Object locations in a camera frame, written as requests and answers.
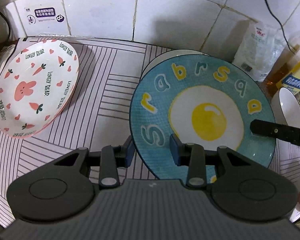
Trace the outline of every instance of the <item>plate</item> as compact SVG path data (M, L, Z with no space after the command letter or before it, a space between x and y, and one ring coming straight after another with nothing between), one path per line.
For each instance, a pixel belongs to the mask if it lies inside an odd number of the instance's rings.
M0 129L32 136L62 111L75 88L79 60L67 42L47 40L20 52L0 76Z
M157 66L159 63L172 58L172 57L177 57L180 55L189 55L189 54L199 54L199 55L207 55L203 52L196 51L196 50L191 50L191 49L176 49L176 50L170 50L165 53L160 54L158 57L155 57L143 70L141 78L144 77L145 74L149 72L150 69L154 68Z
M276 140L252 135L250 122L274 122L258 85L242 70L206 55L182 55L159 63L137 86L130 104L130 130L137 152L159 179L186 180L169 149L176 133L183 143L207 150L225 145L268 167ZM207 169L208 182L216 179Z

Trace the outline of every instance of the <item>purple sticker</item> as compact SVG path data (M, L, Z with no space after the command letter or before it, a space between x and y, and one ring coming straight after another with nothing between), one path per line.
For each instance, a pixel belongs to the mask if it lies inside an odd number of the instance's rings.
M65 18L61 14L57 16L57 21L60 22L60 23L63 22L64 19Z
M37 18L55 17L56 16L56 10L53 7L42 8L42 9L35 9L34 13L35 13L35 16Z

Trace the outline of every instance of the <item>black handle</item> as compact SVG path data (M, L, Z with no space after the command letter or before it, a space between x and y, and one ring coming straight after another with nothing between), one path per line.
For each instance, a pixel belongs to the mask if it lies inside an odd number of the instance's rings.
M114 158L114 148L112 146L103 147L101 150L99 187L114 188L120 185L117 164Z
M191 188L207 186L206 160L204 148L198 144L186 144L191 152L186 185Z
M255 119L250 123L254 135L277 138L300 146L300 128Z

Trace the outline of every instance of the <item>carrot design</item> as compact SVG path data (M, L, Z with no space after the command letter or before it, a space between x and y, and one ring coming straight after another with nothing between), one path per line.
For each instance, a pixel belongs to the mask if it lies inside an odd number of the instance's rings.
M11 73L13 73L12 69L8 69L8 72L6 73L4 78L7 78L8 76L10 76Z
M63 58L58 56L58 60L59 60L60 67L65 65L66 62L63 61Z
M33 76L38 74L41 70L45 69L46 64L42 64L41 67L37 68L37 70L32 74Z
M42 111L43 104L29 103L29 105L33 110L36 110L37 114Z
M29 129L29 128L32 128L32 127L34 127L33 124L27 124L27 123L25 123L25 125L22 126L22 129L24 130L24 129Z

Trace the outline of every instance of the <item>black cable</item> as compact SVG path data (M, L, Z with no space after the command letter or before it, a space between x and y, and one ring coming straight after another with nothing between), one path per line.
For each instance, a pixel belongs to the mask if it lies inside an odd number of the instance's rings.
M5 17L5 15L0 11L0 16L6 21L7 25L8 25L8 30L9 30L9 33L8 33L8 38L6 39L5 42L7 42L10 38L10 35L11 35L11 26L10 26L10 22L9 20L7 19L7 17Z
M284 37L284 39L285 39L285 41L286 41L286 43L287 43L287 45L288 45L289 50L292 52L292 50L291 50L291 48L290 48L290 45L289 45L289 43L288 43L288 40L287 40L287 38L286 38L286 35L284 34L283 26L282 26L280 20L279 20L279 19L273 14L273 12L271 11L270 6L269 6L269 4L268 4L268 0L265 0L265 3L266 3L266 6L267 6L267 8L268 8L269 13L270 13L270 14L272 15L272 17L273 17L274 19L276 19L277 22L280 24L280 27L281 27L282 33L283 33L283 37Z

